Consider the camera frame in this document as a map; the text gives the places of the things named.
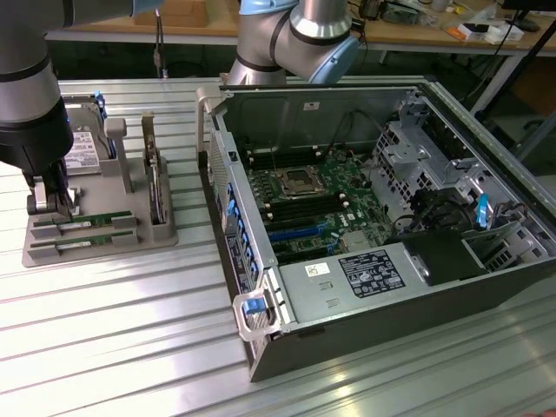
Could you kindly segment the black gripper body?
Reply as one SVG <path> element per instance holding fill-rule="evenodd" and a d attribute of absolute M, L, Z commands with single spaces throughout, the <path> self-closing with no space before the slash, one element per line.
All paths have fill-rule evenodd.
<path fill-rule="evenodd" d="M 27 122 L 1 122 L 1 162 L 32 175 L 41 175 L 64 158 L 73 146 L 73 133 L 63 103 Z"/>

